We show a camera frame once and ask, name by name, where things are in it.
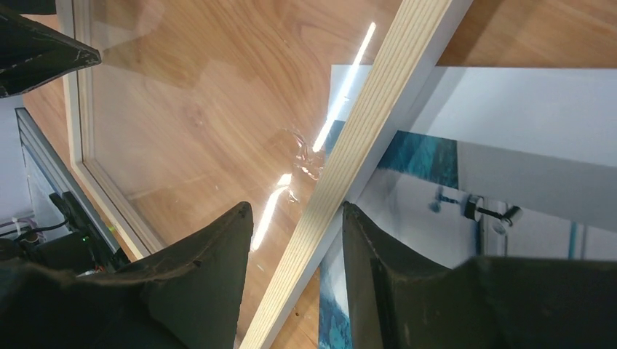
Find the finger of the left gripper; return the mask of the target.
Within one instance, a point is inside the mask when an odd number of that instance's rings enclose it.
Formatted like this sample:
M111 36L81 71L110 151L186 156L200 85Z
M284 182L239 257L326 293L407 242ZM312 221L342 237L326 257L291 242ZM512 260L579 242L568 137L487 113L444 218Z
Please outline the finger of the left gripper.
M97 49L26 15L55 15L54 4L1 5L1 97L29 92L68 73L101 64Z

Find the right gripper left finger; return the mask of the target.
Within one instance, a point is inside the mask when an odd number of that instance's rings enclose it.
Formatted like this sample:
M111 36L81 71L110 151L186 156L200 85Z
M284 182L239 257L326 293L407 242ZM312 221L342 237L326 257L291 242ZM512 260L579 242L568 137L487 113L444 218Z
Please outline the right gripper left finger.
M232 348L253 233L241 201L113 273L1 264L3 348Z

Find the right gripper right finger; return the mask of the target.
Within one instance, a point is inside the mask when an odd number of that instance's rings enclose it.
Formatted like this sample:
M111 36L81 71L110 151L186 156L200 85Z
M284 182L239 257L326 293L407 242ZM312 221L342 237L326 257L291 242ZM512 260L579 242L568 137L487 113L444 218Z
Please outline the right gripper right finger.
M616 264L479 256L446 268L343 205L355 348L614 348Z

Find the clear acrylic sheet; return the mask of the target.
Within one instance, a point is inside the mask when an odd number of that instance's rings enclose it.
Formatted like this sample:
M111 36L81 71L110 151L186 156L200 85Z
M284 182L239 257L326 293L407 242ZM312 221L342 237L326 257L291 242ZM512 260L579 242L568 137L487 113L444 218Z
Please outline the clear acrylic sheet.
M345 111L332 70L374 61L398 1L82 1L87 166L145 252L252 206L236 336L255 315Z

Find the light wooden picture frame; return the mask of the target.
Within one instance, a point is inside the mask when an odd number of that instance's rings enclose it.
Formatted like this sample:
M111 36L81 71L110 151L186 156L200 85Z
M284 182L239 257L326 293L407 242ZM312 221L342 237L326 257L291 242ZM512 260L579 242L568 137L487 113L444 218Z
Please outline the light wooden picture frame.
M63 33L92 46L81 2L59 1L58 20ZM471 8L470 1L398 2L374 61L360 69L337 65L332 70L331 84L339 97L349 97L349 106L329 117L322 129L325 159L321 175L245 335L235 339L241 348L270 348L281 343L285 334L291 335L294 347L305 348L316 337L312 311L317 309L317 299L309 297L309 292L317 290L315 271L338 232L335 220L341 217L341 203L358 197ZM65 78L71 165L127 254L146 257L163 248L145 252L101 180L87 166L84 145L91 135L87 98L93 68Z

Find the large printed photo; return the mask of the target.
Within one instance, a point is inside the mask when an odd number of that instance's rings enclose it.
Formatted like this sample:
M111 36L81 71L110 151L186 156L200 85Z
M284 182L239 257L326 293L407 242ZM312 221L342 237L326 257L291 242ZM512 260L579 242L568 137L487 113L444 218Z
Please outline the large printed photo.
M347 200L390 236L450 269L479 256L616 264L615 70L438 67L402 118ZM355 348L342 223L320 267L321 348Z

